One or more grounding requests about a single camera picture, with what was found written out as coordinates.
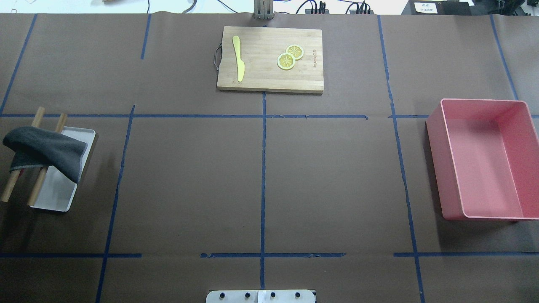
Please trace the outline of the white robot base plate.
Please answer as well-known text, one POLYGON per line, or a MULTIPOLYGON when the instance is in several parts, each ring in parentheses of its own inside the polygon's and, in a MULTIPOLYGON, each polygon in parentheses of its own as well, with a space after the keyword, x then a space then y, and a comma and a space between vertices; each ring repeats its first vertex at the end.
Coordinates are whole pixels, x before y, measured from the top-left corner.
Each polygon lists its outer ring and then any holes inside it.
POLYGON ((206 303, 316 303, 316 292, 291 290, 221 290, 210 291, 206 303))

